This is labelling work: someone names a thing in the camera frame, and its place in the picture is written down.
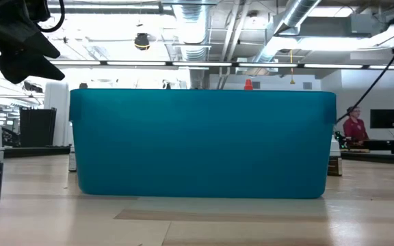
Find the wall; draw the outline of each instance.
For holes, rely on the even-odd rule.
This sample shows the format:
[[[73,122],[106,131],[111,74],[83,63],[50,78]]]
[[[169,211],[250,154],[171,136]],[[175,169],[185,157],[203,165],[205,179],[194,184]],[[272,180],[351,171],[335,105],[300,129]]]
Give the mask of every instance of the wall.
[[[336,71],[321,80],[321,88],[337,95],[337,115],[340,116],[355,104],[380,73],[381,71],[376,70]],[[394,71],[386,72],[362,101],[360,108],[361,118],[371,139],[393,139],[394,130],[370,129],[369,126],[370,109],[394,109]],[[337,125],[338,131],[343,130],[343,123],[344,120]]]
[[[210,89],[215,90],[218,84],[218,74],[210,74]],[[229,75],[225,90],[243,90],[246,79],[250,79],[248,75]],[[315,79],[314,75],[295,75],[293,77],[295,84],[290,84],[291,76],[280,78],[279,76],[258,76],[251,78],[252,81],[261,82],[261,90],[303,90],[303,82],[312,82],[313,90],[320,91],[321,81]]]

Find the black cable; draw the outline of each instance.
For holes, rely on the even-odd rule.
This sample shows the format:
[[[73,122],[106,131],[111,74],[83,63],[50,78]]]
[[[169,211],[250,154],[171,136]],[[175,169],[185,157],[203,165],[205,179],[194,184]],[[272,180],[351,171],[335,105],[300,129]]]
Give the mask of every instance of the black cable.
[[[41,26],[39,26],[36,23],[36,27],[41,32],[51,33],[51,32],[57,31],[60,27],[62,27],[63,22],[65,21],[65,3],[64,3],[64,0],[59,0],[59,5],[60,5],[60,19],[59,19],[59,22],[57,23],[57,25],[55,27],[52,27],[50,29],[43,29],[43,28],[41,28]]]
[[[338,124],[342,119],[344,119],[346,116],[348,116],[349,114],[351,114],[351,112],[357,108],[357,106],[363,101],[363,99],[368,95],[368,93],[372,90],[372,88],[376,85],[376,83],[382,78],[382,76],[384,75],[384,73],[386,73],[386,71],[389,69],[390,65],[394,62],[394,55],[391,58],[389,64],[387,64],[387,66],[384,68],[384,70],[380,73],[380,75],[378,76],[378,78],[375,79],[375,81],[370,85],[369,89],[367,89],[367,91],[361,96],[361,98],[355,103],[354,106],[351,107],[350,110],[348,110],[343,116],[341,116],[340,118],[337,119],[337,123]]]

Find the orange object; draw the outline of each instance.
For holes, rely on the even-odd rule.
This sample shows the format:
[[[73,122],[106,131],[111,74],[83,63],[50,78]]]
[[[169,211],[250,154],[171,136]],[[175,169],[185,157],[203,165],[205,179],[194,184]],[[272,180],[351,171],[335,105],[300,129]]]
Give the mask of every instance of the orange object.
[[[244,90],[253,90],[252,81],[250,79],[246,79],[246,85],[244,86]]]

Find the teal storage container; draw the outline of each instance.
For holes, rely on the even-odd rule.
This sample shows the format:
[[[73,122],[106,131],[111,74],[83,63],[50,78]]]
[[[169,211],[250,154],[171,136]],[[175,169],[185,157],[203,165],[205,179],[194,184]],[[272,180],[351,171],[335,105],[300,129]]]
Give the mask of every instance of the teal storage container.
[[[97,195],[317,198],[329,92],[73,90],[80,189]]]

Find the ceiling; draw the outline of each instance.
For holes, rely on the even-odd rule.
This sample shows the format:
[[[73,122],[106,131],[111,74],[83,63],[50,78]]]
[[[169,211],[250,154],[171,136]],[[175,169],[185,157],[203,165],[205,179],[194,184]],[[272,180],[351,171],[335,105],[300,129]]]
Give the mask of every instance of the ceiling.
[[[209,60],[218,61],[222,54],[224,39],[226,37],[227,22],[233,7],[233,0],[219,0],[217,5],[211,7],[210,28],[208,30],[210,40]],[[285,0],[253,0],[250,11],[256,11],[254,18],[247,17],[236,46],[233,59],[237,57],[253,57],[265,44],[265,28],[269,18],[284,10]],[[111,14],[110,6],[129,4],[128,1],[101,1],[92,3],[85,1],[66,1],[67,6],[89,5],[89,11],[80,12],[67,8],[64,25],[54,33],[48,33],[47,38],[61,52],[60,59],[72,60],[180,60],[180,42],[176,19],[170,15],[170,6],[165,4],[164,15],[150,14],[149,11],[131,12],[128,9],[115,10]],[[54,26],[60,18],[58,2],[49,1],[52,18],[41,25],[43,27]],[[323,0],[310,16],[345,17],[352,12],[378,13],[394,9],[394,0]],[[133,45],[136,33],[149,33],[150,49],[139,51]],[[378,51],[315,51],[295,49],[292,56],[287,52],[278,52],[275,56],[279,62],[302,62],[313,64],[386,64],[390,59],[389,49]],[[77,71],[70,72],[72,80],[77,82],[112,82],[123,81],[122,72],[92,71],[85,72],[85,76],[78,76]],[[29,78],[29,81],[43,85],[46,80]],[[23,91],[22,85],[11,87],[19,93]]]

